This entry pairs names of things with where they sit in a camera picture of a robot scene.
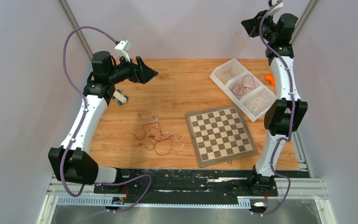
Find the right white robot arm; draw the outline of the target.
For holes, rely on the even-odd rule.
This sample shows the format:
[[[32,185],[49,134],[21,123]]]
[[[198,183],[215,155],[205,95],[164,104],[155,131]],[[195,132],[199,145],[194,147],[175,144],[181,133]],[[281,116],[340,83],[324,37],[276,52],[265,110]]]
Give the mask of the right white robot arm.
[[[261,37],[266,44],[266,57],[275,79],[276,100],[264,117],[267,131],[261,157],[254,165],[247,182],[252,195],[260,195],[274,186],[277,160],[286,142],[290,141],[308,104],[302,101],[295,85],[292,33],[298,18],[285,13],[274,23],[272,13],[260,11],[254,18],[241,22],[250,37]]]

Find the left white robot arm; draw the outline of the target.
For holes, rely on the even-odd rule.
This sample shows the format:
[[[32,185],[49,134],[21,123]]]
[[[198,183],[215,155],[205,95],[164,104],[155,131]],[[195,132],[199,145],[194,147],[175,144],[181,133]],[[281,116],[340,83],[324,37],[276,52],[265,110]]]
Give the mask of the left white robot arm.
[[[90,145],[97,124],[110,104],[115,92],[115,85],[129,80],[133,83],[145,84],[158,75],[158,72],[148,67],[141,57],[136,61],[115,59],[108,51],[93,54],[92,72],[81,91],[82,105],[75,122],[67,137],[58,148],[51,148],[48,159],[54,174],[59,181],[92,185],[105,183],[112,193],[119,193],[124,187],[120,178],[121,170],[98,165],[91,158]]]

